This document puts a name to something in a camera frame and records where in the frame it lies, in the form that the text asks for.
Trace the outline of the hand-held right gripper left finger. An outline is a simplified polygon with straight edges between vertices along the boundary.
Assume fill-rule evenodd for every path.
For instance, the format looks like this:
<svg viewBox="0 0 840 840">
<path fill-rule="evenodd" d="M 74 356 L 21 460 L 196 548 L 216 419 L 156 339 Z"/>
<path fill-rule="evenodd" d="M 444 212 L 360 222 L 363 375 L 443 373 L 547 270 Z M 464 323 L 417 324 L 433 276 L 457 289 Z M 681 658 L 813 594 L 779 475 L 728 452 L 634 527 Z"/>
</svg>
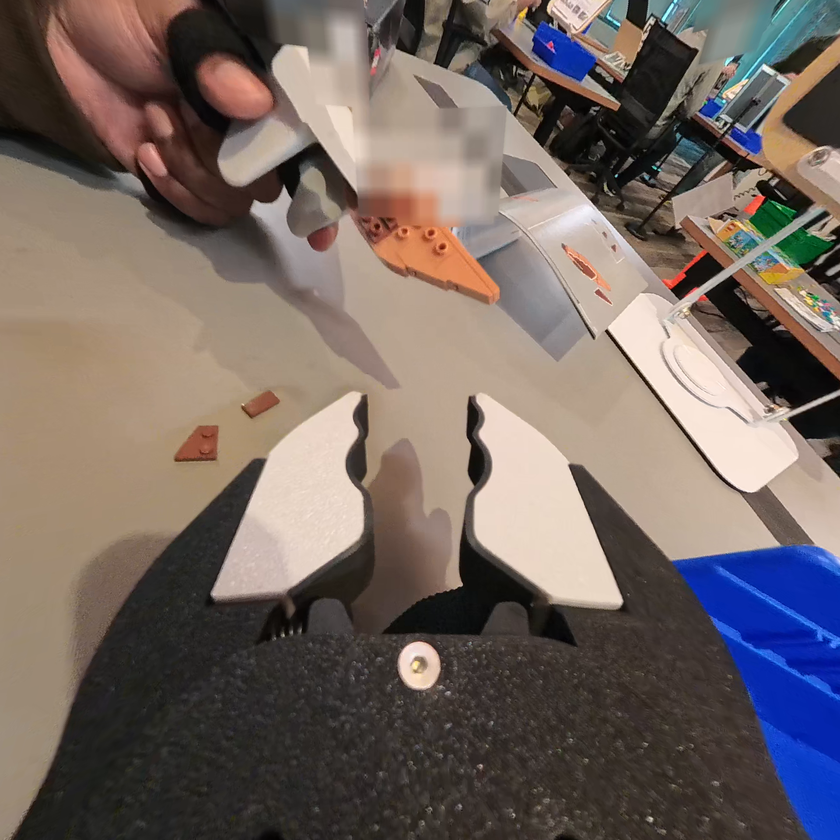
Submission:
<svg viewBox="0 0 840 840">
<path fill-rule="evenodd" d="M 371 582 L 369 403 L 348 392 L 270 450 L 210 593 L 216 604 L 352 604 Z"/>
</svg>

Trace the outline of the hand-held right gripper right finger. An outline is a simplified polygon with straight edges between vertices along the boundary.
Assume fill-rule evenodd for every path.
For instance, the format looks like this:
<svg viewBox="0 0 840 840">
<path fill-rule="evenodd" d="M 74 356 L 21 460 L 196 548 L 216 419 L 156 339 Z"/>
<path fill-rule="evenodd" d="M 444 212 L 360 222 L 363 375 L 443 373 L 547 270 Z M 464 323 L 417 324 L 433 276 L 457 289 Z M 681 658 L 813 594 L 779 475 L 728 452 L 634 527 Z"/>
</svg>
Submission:
<svg viewBox="0 0 840 840">
<path fill-rule="evenodd" d="M 557 606 L 623 606 L 569 460 L 539 430 L 486 393 L 469 398 L 461 580 L 521 587 Z"/>
</svg>

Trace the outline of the small brown wedge plate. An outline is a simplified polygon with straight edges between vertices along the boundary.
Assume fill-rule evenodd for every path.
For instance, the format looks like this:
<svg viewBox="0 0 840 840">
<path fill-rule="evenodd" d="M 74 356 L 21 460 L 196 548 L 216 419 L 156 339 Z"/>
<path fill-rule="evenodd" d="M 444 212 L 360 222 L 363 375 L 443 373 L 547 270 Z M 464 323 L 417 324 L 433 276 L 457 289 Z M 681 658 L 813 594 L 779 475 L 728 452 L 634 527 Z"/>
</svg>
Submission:
<svg viewBox="0 0 840 840">
<path fill-rule="evenodd" d="M 200 425 L 193 429 L 174 455 L 176 463 L 214 462 L 218 454 L 218 426 Z"/>
</svg>

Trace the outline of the orange toy brick model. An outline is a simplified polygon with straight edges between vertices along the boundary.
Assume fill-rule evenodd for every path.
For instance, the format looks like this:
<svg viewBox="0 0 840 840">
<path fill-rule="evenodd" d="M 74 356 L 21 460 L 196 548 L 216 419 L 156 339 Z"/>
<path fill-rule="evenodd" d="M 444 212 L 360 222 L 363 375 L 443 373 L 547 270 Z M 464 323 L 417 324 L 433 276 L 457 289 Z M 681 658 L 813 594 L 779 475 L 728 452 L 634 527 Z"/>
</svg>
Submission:
<svg viewBox="0 0 840 840">
<path fill-rule="evenodd" d="M 402 224 L 390 217 L 352 213 L 360 234 L 389 270 L 487 305 L 500 298 L 497 283 L 447 227 Z"/>
</svg>

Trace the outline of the person's left forearm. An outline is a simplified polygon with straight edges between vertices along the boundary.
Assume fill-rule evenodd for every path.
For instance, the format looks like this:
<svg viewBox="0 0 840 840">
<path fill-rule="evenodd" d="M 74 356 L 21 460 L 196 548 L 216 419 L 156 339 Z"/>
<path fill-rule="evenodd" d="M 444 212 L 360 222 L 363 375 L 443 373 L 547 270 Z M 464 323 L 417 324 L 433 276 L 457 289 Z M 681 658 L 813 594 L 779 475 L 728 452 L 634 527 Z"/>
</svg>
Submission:
<svg viewBox="0 0 840 840">
<path fill-rule="evenodd" d="M 90 165 L 125 168 L 71 101 L 46 43 L 47 2 L 1 2 L 1 126 L 51 142 Z"/>
</svg>

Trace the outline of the light grey desk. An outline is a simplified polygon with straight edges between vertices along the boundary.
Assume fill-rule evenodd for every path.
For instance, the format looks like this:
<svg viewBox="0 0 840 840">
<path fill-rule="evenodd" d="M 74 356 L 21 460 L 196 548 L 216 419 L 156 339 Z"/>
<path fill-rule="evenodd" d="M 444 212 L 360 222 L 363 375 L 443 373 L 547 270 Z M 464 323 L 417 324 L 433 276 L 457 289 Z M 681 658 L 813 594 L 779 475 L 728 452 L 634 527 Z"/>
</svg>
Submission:
<svg viewBox="0 0 840 840">
<path fill-rule="evenodd" d="M 73 680 L 130 587 L 251 460 L 349 391 L 369 396 L 382 629 L 456 584 L 468 396 L 485 392 L 603 483 L 675 560 L 815 543 L 838 479 L 805 444 L 759 500 L 716 475 L 612 338 L 561 360 L 497 305 L 391 273 L 349 220 L 325 255 L 283 203 L 199 232 L 2 140 L 2 665 Z M 271 390 L 280 404 L 248 418 Z M 176 463 L 218 426 L 214 462 Z"/>
</svg>

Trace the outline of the silver-armed desk stand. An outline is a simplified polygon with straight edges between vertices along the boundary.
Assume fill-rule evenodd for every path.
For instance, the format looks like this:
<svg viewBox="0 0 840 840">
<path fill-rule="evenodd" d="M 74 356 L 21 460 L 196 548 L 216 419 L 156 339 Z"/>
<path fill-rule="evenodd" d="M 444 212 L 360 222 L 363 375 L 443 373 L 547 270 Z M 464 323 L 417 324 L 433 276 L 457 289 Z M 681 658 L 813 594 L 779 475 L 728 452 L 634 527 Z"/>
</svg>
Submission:
<svg viewBox="0 0 840 840">
<path fill-rule="evenodd" d="M 834 148 L 830 146 L 816 148 L 798 161 L 796 169 L 799 176 L 801 176 L 801 178 L 803 178 L 807 183 L 804 193 L 813 200 L 815 203 L 814 206 L 801 216 L 793 218 L 777 233 L 765 238 L 763 245 L 742 257 L 738 257 L 734 264 L 732 264 L 729 268 L 722 268 L 716 275 L 710 277 L 705 283 L 692 290 L 684 298 L 680 299 L 675 306 L 663 316 L 661 319 L 663 324 L 672 324 L 678 319 L 686 319 L 690 314 L 691 308 L 700 298 L 707 297 L 709 292 L 729 280 L 730 277 L 732 277 L 740 268 L 749 267 L 749 263 L 756 255 L 762 253 L 765 249 L 779 245 L 788 237 L 793 236 L 796 231 L 802 229 L 804 226 L 810 224 L 819 217 L 820 213 L 825 209 L 823 206 L 816 204 L 817 199 L 820 196 L 823 198 L 830 198 L 835 203 L 838 203 L 838 152 Z M 836 400 L 838 396 L 839 391 L 835 390 L 834 392 L 830 392 L 794 408 L 783 408 L 774 405 L 763 407 L 760 414 L 740 414 L 738 408 L 727 402 L 721 403 L 720 406 L 735 413 L 749 427 L 761 427 L 792 419 L 793 417 L 804 414 L 812 409 Z"/>
</svg>

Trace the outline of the person's left hand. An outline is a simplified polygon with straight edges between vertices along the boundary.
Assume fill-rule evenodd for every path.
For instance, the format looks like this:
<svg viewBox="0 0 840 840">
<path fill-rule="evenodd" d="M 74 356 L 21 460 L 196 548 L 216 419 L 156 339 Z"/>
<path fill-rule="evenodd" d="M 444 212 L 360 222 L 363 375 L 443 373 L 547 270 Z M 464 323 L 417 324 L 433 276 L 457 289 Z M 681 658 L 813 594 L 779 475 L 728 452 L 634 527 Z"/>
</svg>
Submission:
<svg viewBox="0 0 840 840">
<path fill-rule="evenodd" d="M 46 44 L 57 74 L 89 128 L 121 166 L 153 187 L 153 196 L 214 228 L 270 204 L 277 174 L 245 187 L 217 168 L 222 135 L 185 103 L 169 71 L 165 33 L 187 1 L 52 2 Z"/>
</svg>

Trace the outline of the grey instruction booklet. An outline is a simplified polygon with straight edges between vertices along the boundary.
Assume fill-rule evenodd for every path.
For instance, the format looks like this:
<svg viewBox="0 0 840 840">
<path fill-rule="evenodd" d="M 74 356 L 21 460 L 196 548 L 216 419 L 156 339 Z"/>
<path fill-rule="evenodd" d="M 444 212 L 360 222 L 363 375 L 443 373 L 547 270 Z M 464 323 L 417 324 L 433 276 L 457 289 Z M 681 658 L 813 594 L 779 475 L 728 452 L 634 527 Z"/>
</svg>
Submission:
<svg viewBox="0 0 840 840">
<path fill-rule="evenodd" d="M 603 215 L 558 187 L 503 198 L 491 222 L 453 232 L 497 284 L 497 305 L 556 361 L 648 286 Z"/>
</svg>

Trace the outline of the blue storage bin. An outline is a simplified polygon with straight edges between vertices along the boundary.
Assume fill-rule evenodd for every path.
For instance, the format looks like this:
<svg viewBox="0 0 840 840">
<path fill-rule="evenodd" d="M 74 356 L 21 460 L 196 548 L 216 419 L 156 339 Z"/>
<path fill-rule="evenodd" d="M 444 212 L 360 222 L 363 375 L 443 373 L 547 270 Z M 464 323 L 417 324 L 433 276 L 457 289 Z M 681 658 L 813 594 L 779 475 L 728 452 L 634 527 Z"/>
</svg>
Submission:
<svg viewBox="0 0 840 840">
<path fill-rule="evenodd" d="M 839 838 L 839 560 L 813 545 L 678 560 L 738 667 L 810 838 Z"/>
</svg>

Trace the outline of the small blue bin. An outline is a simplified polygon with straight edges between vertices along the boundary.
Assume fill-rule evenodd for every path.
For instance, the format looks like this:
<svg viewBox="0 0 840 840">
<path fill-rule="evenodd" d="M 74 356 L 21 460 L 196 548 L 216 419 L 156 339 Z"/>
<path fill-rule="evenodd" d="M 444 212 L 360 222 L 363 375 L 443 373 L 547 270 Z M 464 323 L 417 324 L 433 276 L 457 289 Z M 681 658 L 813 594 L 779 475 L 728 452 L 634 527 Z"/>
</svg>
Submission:
<svg viewBox="0 0 840 840">
<path fill-rule="evenodd" d="M 532 36 L 532 53 L 552 70 L 582 81 L 596 64 L 596 57 L 563 31 L 540 23 Z"/>
</svg>

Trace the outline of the wooden table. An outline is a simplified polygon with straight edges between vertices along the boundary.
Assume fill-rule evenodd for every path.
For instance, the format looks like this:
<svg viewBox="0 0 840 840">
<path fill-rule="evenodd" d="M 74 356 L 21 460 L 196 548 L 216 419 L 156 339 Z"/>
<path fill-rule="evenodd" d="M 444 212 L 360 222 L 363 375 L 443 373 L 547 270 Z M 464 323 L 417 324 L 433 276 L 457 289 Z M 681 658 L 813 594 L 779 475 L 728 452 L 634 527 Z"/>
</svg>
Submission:
<svg viewBox="0 0 840 840">
<path fill-rule="evenodd" d="M 553 101 L 543 111 L 542 119 L 535 129 L 533 138 L 543 148 L 551 139 L 553 131 L 569 96 L 586 100 L 592 107 L 615 112 L 621 107 L 620 101 L 593 79 L 585 77 L 575 80 L 549 67 L 532 52 L 532 27 L 522 20 L 514 20 L 506 27 L 496 27 L 490 31 L 493 38 L 504 46 L 505 50 L 531 75 L 526 89 L 530 89 L 535 78 L 539 78 L 554 94 Z"/>
<path fill-rule="evenodd" d="M 723 269 L 735 262 L 731 250 L 713 233 L 707 220 L 687 216 L 682 220 L 685 234 L 701 249 L 706 250 Z M 779 296 L 781 287 L 772 287 L 759 278 L 751 268 L 740 268 L 730 277 L 758 301 L 773 317 L 784 325 L 808 353 L 839 379 L 838 332 L 821 332 L 812 323 L 792 309 Z"/>
</svg>

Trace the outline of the colourful toy box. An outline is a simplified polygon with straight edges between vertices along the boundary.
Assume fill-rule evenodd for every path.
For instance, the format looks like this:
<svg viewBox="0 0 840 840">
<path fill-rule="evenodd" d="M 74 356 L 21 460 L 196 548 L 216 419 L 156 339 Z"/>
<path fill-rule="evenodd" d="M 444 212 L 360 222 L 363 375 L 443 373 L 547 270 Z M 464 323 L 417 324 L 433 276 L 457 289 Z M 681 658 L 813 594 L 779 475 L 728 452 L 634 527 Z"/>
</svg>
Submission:
<svg viewBox="0 0 840 840">
<path fill-rule="evenodd" d="M 742 257 L 763 245 L 765 237 L 749 220 L 729 219 L 720 224 L 710 220 L 715 236 L 738 257 Z M 779 286 L 804 274 L 795 261 L 778 247 L 765 249 L 749 263 L 751 270 L 768 285 Z"/>
</svg>

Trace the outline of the black office chair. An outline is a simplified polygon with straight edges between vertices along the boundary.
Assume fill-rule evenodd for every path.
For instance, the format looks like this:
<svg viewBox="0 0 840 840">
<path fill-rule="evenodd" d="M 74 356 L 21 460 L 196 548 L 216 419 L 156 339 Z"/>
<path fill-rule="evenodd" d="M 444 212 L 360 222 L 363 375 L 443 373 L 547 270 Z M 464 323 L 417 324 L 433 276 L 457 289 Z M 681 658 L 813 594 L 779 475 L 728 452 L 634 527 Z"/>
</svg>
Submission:
<svg viewBox="0 0 840 840">
<path fill-rule="evenodd" d="M 697 55 L 696 48 L 673 35 L 656 19 L 623 81 L 619 109 L 600 112 L 592 120 L 587 148 L 603 143 L 602 155 L 593 161 L 585 151 L 568 171 L 587 173 L 596 186 L 609 184 L 621 195 L 616 182 L 617 166 L 642 150 L 648 133 L 664 114 Z"/>
</svg>

